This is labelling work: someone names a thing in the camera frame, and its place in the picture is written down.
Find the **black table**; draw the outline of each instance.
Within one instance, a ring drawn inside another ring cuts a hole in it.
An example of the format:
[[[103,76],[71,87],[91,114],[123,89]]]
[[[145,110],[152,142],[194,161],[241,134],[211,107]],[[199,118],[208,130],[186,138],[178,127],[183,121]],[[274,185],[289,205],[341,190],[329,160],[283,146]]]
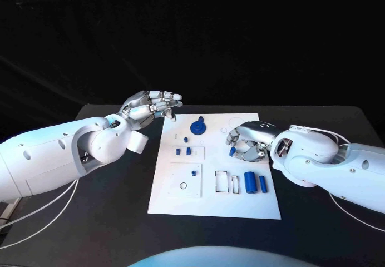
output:
[[[84,106],[77,119],[107,116],[120,106]],[[323,128],[352,142],[382,146],[357,107],[183,106],[176,113],[258,113],[263,121]],[[320,187],[297,186],[273,169],[282,220],[147,214],[163,119],[142,130],[150,137],[143,154],[123,158],[81,178],[72,203],[58,221],[31,240],[0,250],[0,263],[26,266],[127,266],[183,247],[238,246],[270,251],[320,266],[385,263],[385,233],[357,222]],[[44,206],[67,186],[34,196],[18,216]],[[3,245],[39,230],[59,213],[70,193],[12,228]],[[338,200],[368,223],[385,229],[385,215]]]

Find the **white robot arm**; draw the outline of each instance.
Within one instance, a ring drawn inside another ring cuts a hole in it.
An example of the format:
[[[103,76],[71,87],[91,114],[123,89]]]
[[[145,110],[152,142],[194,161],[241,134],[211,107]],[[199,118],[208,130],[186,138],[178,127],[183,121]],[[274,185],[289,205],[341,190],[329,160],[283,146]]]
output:
[[[306,187],[319,185],[339,198],[385,213],[385,149],[339,145],[318,131],[323,130],[302,126],[282,131],[266,122],[245,122],[231,131],[227,144],[234,147],[243,137],[251,148],[247,152],[233,148],[233,157],[260,161],[270,151],[273,168],[292,182]]]
[[[158,117],[176,120],[182,96],[142,91],[117,114],[26,132],[0,144],[0,202],[51,191],[117,161],[126,148],[142,153],[147,136],[136,132]]]

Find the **white board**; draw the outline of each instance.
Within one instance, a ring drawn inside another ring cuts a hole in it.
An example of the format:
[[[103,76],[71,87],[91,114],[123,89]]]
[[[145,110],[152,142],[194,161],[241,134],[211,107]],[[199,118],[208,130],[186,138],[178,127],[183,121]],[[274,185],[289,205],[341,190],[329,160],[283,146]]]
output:
[[[194,135],[191,124],[198,121],[199,116],[205,119],[208,129],[202,135]],[[163,123],[149,213],[280,220],[269,158],[261,162],[241,161],[230,156],[231,147],[225,144],[231,130],[244,122],[260,120],[258,114],[186,114],[176,115],[176,119],[176,122],[165,120]],[[185,156],[181,158],[175,156],[178,147],[202,147],[194,161],[186,160]],[[238,141],[237,149],[247,151],[248,146]],[[194,195],[196,187],[194,194],[188,194],[182,189],[169,194],[183,183],[183,177],[194,178],[189,167],[194,163],[202,164],[202,171],[196,173],[201,181],[201,196]],[[230,193],[217,192],[215,171],[227,171]],[[256,173],[257,194],[248,194],[245,190],[244,173],[248,171]],[[260,175],[266,177],[267,193],[261,192]],[[238,176],[238,194],[233,193],[231,176]]]

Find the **small blue part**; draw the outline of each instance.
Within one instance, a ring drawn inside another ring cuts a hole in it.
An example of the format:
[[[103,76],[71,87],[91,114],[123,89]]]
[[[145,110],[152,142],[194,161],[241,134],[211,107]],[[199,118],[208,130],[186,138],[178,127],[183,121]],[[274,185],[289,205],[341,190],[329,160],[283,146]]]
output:
[[[204,117],[201,116],[198,121],[191,125],[191,132],[195,135],[201,135],[207,131],[207,124],[204,123]]]
[[[234,153],[235,153],[235,147],[231,148],[231,157]]]
[[[261,182],[263,193],[267,193],[267,183],[266,183],[266,177],[263,175],[260,176],[260,182]]]
[[[254,172],[248,171],[244,173],[244,175],[245,175],[247,193],[256,194],[257,193],[256,174]]]

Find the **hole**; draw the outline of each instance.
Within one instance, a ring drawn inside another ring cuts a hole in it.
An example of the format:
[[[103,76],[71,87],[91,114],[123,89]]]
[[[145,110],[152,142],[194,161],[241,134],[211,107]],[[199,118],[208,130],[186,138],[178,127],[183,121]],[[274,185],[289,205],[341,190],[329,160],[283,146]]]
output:
[[[59,139],[59,146],[62,149],[67,149],[67,143]]]
[[[364,160],[362,168],[367,170],[370,168],[370,161]]]
[[[28,153],[28,151],[25,151],[23,155],[25,155],[25,158],[26,158],[28,160],[31,160],[31,154]]]

